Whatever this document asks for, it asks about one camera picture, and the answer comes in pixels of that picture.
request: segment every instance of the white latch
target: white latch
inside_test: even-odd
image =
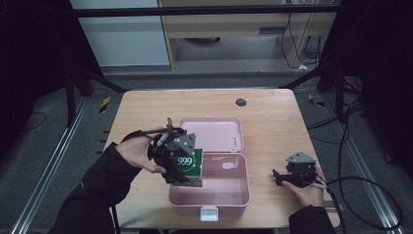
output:
[[[217,221],[218,208],[215,206],[201,207],[201,221]]]

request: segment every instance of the gray floor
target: gray floor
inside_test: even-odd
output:
[[[108,79],[133,90],[276,88],[297,79],[305,72],[288,67],[275,37],[221,38],[220,42],[214,44],[182,40],[179,43],[174,71],[142,70],[137,75],[108,76]],[[328,106],[319,107],[308,100],[308,93],[325,103],[333,100],[333,91],[319,96],[315,89],[316,83],[317,78],[294,90],[307,126],[332,116]],[[53,224],[61,202],[103,148],[122,94],[96,82],[92,84],[95,89],[92,98],[77,97],[78,105],[86,103],[85,112],[63,154],[49,189],[45,191],[39,207],[36,207],[35,216],[30,219],[30,230],[47,230]],[[103,99],[107,96],[111,96],[107,110],[105,113],[98,113]],[[0,229],[5,233],[8,233],[18,220],[63,135],[66,124],[64,97],[64,90],[58,90],[36,102],[34,111],[42,114],[33,114],[29,119],[26,128],[33,129],[21,133],[9,152],[11,160],[0,171]],[[357,98],[352,95],[346,95],[347,103],[355,99]],[[337,142],[342,135],[340,126],[333,122],[325,127],[309,130],[327,180],[338,176]],[[370,173],[375,181],[392,192],[403,208],[402,232],[394,233],[413,233],[413,211],[410,203],[413,196],[412,180],[402,167],[386,163],[381,143],[363,117],[362,111],[350,117],[349,129],[351,138],[343,149],[341,159],[343,175],[359,176]],[[352,139],[356,153],[351,145]],[[361,156],[366,168],[360,167],[355,154]],[[345,195],[357,214],[382,225],[380,216],[377,215],[380,206],[378,208],[371,202],[376,198],[375,193],[366,192],[370,190],[359,181],[343,184]],[[342,203],[337,185],[331,187]],[[348,233],[388,233],[362,223],[348,209],[343,211],[343,216]],[[337,231],[341,232],[342,227],[338,227]],[[288,230],[284,229],[282,233],[288,233]]]

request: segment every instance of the box lid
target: box lid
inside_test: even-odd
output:
[[[241,121],[229,116],[185,117],[179,127],[195,133],[195,148],[204,152],[240,152],[244,148]]]

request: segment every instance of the person's arm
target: person's arm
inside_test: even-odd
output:
[[[321,169],[315,165],[318,179],[323,178]],[[291,234],[333,234],[336,233],[327,211],[323,207],[323,191],[309,185],[304,188],[283,181],[282,185],[291,190],[303,207],[289,217],[289,230]]]
[[[110,144],[65,199],[49,233],[114,233],[109,208],[125,199],[142,168],[151,173],[165,169],[147,157],[148,137]]]

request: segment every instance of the black sleeve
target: black sleeve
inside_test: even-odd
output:
[[[313,206],[303,208],[290,216],[289,230],[291,234],[336,233],[325,208]]]
[[[109,208],[125,199],[141,169],[132,167],[112,143],[65,199],[49,233],[114,233]]]

